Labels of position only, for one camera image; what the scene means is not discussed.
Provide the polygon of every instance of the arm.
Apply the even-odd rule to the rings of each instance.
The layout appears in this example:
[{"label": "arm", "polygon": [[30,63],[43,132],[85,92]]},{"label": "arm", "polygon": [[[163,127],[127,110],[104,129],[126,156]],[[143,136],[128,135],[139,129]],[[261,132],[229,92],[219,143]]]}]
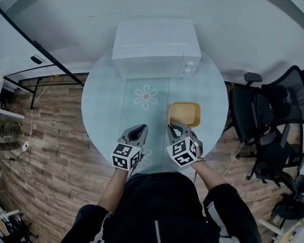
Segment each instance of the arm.
[{"label": "arm", "polygon": [[128,171],[116,169],[107,184],[98,205],[83,206],[77,214],[73,227],[62,240],[68,242],[90,242],[100,232],[101,225],[110,212],[115,212],[122,198]]},{"label": "arm", "polygon": [[198,175],[202,178],[208,190],[211,190],[212,188],[220,184],[226,183],[226,181],[222,177],[220,177],[219,174],[214,172],[206,164],[206,162],[195,162],[191,164],[191,167],[195,169]]},{"label": "arm", "polygon": [[116,169],[111,180],[107,184],[98,205],[109,212],[115,212],[123,196],[128,171]]},{"label": "arm", "polygon": [[[203,202],[209,224],[217,228],[220,234],[235,236],[240,243],[261,243],[257,224],[237,190],[205,162],[195,162],[191,166],[209,190]],[[218,220],[222,221],[224,229],[219,227]]]}]

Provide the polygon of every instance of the microwave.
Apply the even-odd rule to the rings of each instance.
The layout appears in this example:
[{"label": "microwave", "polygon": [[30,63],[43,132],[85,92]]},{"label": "microwave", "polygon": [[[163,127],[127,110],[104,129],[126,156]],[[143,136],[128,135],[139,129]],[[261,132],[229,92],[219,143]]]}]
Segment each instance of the microwave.
[{"label": "microwave", "polygon": [[138,19],[118,24],[113,64],[123,79],[192,77],[201,61],[187,19]]}]

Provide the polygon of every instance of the cable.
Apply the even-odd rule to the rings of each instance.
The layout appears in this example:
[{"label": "cable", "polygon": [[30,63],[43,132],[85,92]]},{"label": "cable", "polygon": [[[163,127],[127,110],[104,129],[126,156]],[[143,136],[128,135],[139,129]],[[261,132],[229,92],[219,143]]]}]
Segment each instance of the cable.
[{"label": "cable", "polygon": [[244,81],[244,79],[241,79],[240,81],[237,81],[237,82],[230,82],[230,85],[233,87],[234,89],[234,86],[237,85],[238,83],[240,83],[241,81]]},{"label": "cable", "polygon": [[135,166],[135,167],[132,169],[132,171],[131,171],[131,173],[130,173],[129,177],[126,179],[126,182],[125,182],[125,183],[127,183],[127,182],[128,182],[128,180],[130,180],[130,178],[131,178],[131,176],[132,176],[132,174],[133,174],[133,172],[134,172],[135,168],[136,168],[136,166]]},{"label": "cable", "polygon": [[253,200],[253,201],[249,201],[249,202],[246,202],[246,204],[251,204],[251,203],[255,203],[255,202],[257,202],[257,201],[261,201],[261,200],[265,200],[265,199],[267,199],[267,198],[270,198],[270,199],[274,199],[275,197],[277,197],[277,196],[282,196],[281,194],[277,194],[277,195],[275,195],[275,196],[273,196],[273,197],[265,197],[265,198],[262,198],[262,199],[259,199],[259,200]]},{"label": "cable", "polygon": [[[33,108],[35,108],[35,105],[36,105],[37,101],[38,101],[39,98],[42,96],[42,94],[45,92],[45,90],[46,90],[47,87],[48,87],[48,86],[46,86],[46,87],[44,88],[44,90],[42,91],[42,93],[40,94],[40,96],[37,97],[37,99],[36,99],[36,101],[35,101],[35,103],[34,103],[34,105],[33,105]],[[33,109],[31,110],[30,136],[29,136],[28,143],[30,143],[30,141],[31,141],[31,134],[32,134],[32,111],[33,111]]]},{"label": "cable", "polygon": [[225,173],[227,172],[227,170],[229,170],[229,168],[230,168],[230,166],[231,166],[231,164],[232,164],[232,162],[233,162],[233,160],[234,160],[234,158],[239,154],[239,152],[240,152],[240,150],[241,150],[241,148],[243,147],[243,144],[244,143],[242,143],[242,145],[241,145],[241,147],[240,147],[240,149],[238,150],[238,152],[234,155],[234,157],[232,158],[232,160],[231,160],[231,163],[229,164],[229,166],[227,167],[227,169],[224,171],[224,173],[223,173],[223,175],[222,175],[222,177],[225,175]]},{"label": "cable", "polygon": [[[206,160],[204,158],[199,158],[195,161],[196,162],[206,162]],[[196,178],[197,178],[197,171],[195,170],[195,175],[194,175],[194,180],[193,180],[193,183],[195,184],[196,182]]]},{"label": "cable", "polygon": [[[22,165],[22,164],[21,164],[21,163],[18,161],[18,159],[20,158],[20,156],[21,156],[22,154],[24,154],[24,153],[26,153],[26,152],[27,152],[27,153],[28,153],[28,155],[29,155],[29,160],[28,160],[27,164]],[[4,158],[4,157],[0,157],[0,159],[1,159],[1,160],[8,160],[8,161],[12,161],[12,162],[17,161],[17,163],[18,163],[19,165],[21,165],[22,167],[26,167],[26,166],[28,166],[28,165],[29,165],[31,157],[30,157],[30,152],[29,152],[28,150],[26,150],[26,151],[24,151],[24,152],[20,153],[20,154],[18,155],[18,157],[17,157],[17,158],[13,158],[13,157],[10,157],[10,158]]]},{"label": "cable", "polygon": [[196,182],[196,178],[197,178],[197,171],[195,170],[194,184],[195,184],[195,182]]}]

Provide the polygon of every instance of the wooden floor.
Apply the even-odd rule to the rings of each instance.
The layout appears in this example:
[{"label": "wooden floor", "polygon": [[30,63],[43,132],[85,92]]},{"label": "wooden floor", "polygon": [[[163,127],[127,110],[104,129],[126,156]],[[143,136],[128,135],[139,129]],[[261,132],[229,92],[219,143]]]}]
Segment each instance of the wooden floor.
[{"label": "wooden floor", "polygon": [[[70,79],[54,78],[54,82],[63,81]],[[17,138],[20,144],[29,139],[31,96],[18,92],[13,103],[9,104],[11,111],[26,116],[22,122],[23,136]],[[0,200],[9,210],[19,209],[25,220],[33,223],[30,230],[40,236],[37,240],[33,239],[34,242],[60,242],[72,226],[79,208],[96,204],[113,174],[112,166],[100,155],[86,133],[81,114],[81,97],[82,88],[79,86],[47,88],[32,115],[30,164],[22,167],[14,162],[0,160]],[[292,126],[289,142],[298,142],[298,135],[298,126]],[[234,128],[230,129],[207,156],[209,165],[223,174],[240,146]],[[242,147],[241,152],[250,150]],[[0,157],[16,157],[20,152],[0,153]],[[236,187],[255,219],[270,220],[272,208],[281,200],[278,195],[288,190],[263,184],[255,178],[246,180],[253,164],[253,159],[235,159],[224,178]],[[296,170],[289,169],[289,172],[295,174]],[[184,173],[193,179],[192,169]],[[203,200],[207,190],[199,177],[195,185]],[[270,231],[261,225],[259,231],[263,242],[271,242],[273,234]]]}]

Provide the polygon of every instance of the yellow tray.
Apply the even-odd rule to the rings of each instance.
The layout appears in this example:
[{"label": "yellow tray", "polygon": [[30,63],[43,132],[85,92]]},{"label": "yellow tray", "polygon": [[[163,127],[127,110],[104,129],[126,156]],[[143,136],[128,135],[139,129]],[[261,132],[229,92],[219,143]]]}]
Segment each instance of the yellow tray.
[{"label": "yellow tray", "polygon": [[168,123],[182,123],[195,128],[201,123],[201,107],[198,103],[178,102],[168,107]]}]

